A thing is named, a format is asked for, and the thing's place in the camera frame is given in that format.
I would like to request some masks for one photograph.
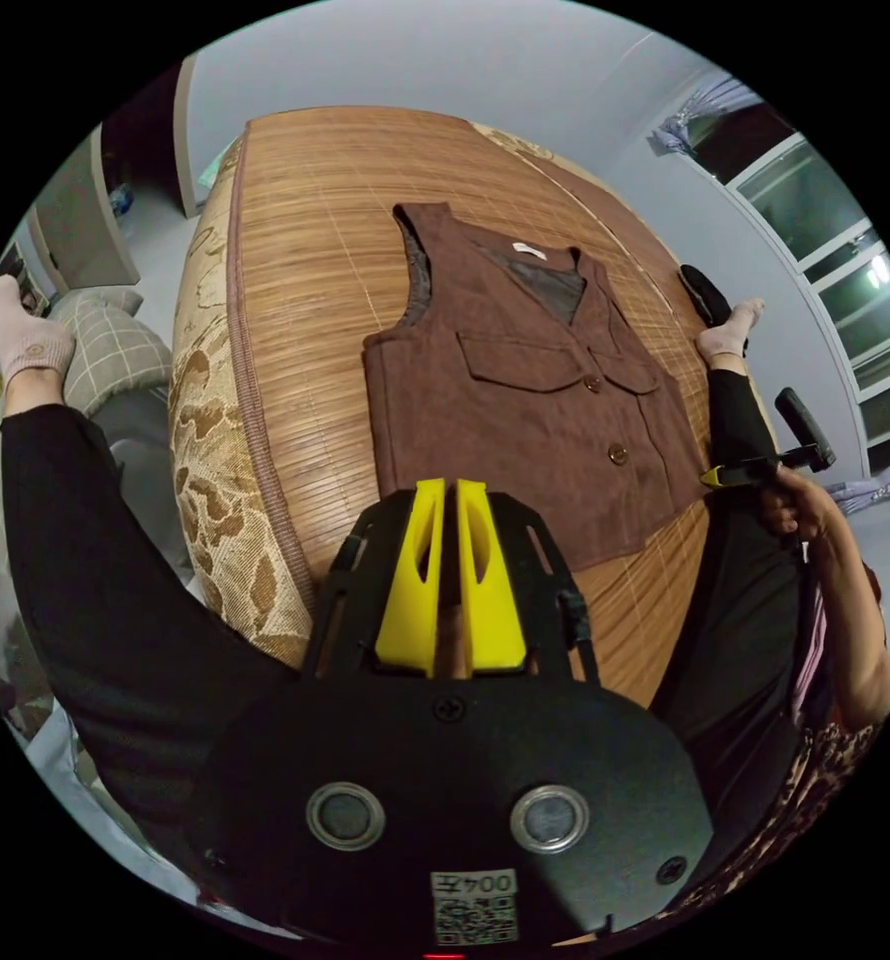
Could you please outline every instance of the black handle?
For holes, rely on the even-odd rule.
[[[809,463],[811,469],[816,473],[827,470],[836,460],[835,451],[798,394],[786,387],[775,398],[775,409],[803,447],[814,445],[815,454]]]

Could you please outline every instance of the yellow bracket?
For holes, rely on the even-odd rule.
[[[420,480],[375,644],[385,666],[420,670],[426,677],[432,676],[435,663],[444,515],[445,481]]]
[[[712,467],[707,473],[703,473],[701,476],[701,482],[705,484],[706,487],[711,487],[713,490],[719,490],[725,486],[723,483],[718,481],[718,471],[721,470],[721,467]]]
[[[465,663],[471,673],[525,667],[525,637],[484,483],[459,480],[458,559]]]

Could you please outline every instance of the black pants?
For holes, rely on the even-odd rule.
[[[713,459],[771,452],[748,381],[718,371],[709,387]],[[119,495],[101,431],[77,412],[56,405],[6,418],[2,479],[19,608],[48,681],[111,795],[152,843],[170,847],[156,837],[180,832],[229,722],[295,675],[183,588]],[[799,570],[760,525],[749,491],[714,494],[712,513],[654,709],[692,750],[717,808],[735,796],[737,760],[784,703]]]

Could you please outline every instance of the suede vest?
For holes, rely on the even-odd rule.
[[[382,496],[484,481],[541,514],[572,570],[641,550],[702,497],[678,383],[602,264],[463,223],[445,203],[393,212],[408,306],[364,342]]]

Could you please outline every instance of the clothing label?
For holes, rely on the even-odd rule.
[[[514,870],[433,873],[435,937],[440,946],[472,947],[518,939]]]
[[[536,250],[534,247],[530,247],[527,243],[513,243],[513,244],[512,244],[512,249],[515,250],[516,253],[531,253],[531,254],[534,254],[534,255],[535,255],[536,257],[538,257],[540,260],[547,260],[547,259],[548,259],[548,257],[546,257],[545,254],[542,253],[541,250]]]

